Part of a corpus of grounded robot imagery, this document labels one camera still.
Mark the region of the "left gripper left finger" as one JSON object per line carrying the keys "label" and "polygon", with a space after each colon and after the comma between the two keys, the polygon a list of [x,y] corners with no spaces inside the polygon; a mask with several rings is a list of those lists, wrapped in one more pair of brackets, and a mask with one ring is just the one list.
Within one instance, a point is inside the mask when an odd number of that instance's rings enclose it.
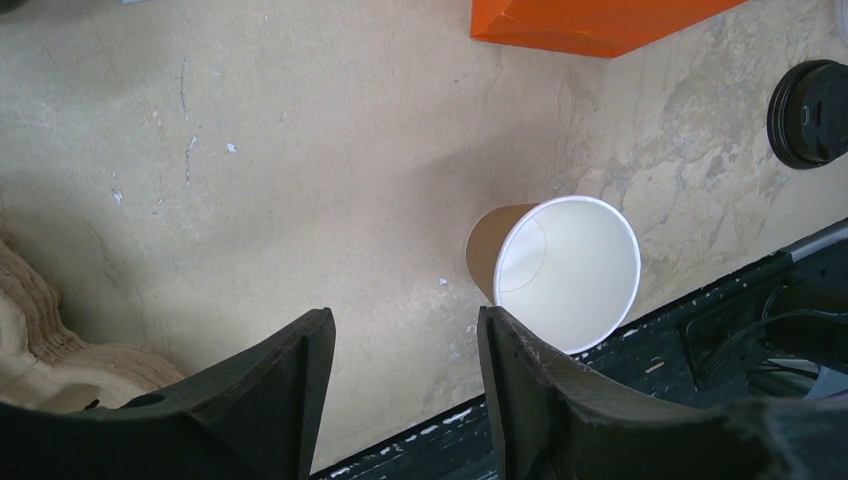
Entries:
{"label": "left gripper left finger", "polygon": [[5,479],[306,479],[334,358],[332,312],[116,409],[3,405]]}

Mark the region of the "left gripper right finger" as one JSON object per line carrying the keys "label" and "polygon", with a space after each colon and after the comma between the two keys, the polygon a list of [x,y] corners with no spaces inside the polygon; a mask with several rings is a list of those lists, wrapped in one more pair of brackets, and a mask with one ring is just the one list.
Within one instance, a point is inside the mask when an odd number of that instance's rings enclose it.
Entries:
{"label": "left gripper right finger", "polygon": [[847,402],[746,399],[697,409],[609,379],[500,307],[478,316],[502,479],[843,479]]}

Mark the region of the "brown paper cup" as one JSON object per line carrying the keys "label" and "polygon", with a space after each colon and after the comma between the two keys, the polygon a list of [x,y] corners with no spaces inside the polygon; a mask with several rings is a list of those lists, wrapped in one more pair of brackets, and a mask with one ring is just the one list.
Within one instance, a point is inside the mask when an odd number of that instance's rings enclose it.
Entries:
{"label": "brown paper cup", "polygon": [[630,312],[641,278],[630,223],[587,196],[488,212],[470,230],[465,259],[493,305],[565,354],[610,336]]}

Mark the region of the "pulp cup carrier tray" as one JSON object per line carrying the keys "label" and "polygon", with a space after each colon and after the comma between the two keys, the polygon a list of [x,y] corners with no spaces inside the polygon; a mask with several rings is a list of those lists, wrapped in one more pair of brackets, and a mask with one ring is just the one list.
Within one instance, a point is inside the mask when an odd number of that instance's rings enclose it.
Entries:
{"label": "pulp cup carrier tray", "polygon": [[60,318],[58,288],[1,245],[1,402],[55,414],[115,409],[185,378],[161,356],[82,340]]}

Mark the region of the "orange paper bag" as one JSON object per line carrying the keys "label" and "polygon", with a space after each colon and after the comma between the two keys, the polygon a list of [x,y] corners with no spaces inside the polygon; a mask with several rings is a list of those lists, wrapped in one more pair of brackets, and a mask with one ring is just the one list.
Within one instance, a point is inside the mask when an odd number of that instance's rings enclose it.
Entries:
{"label": "orange paper bag", "polygon": [[616,58],[743,3],[742,0],[474,1],[474,40]]}

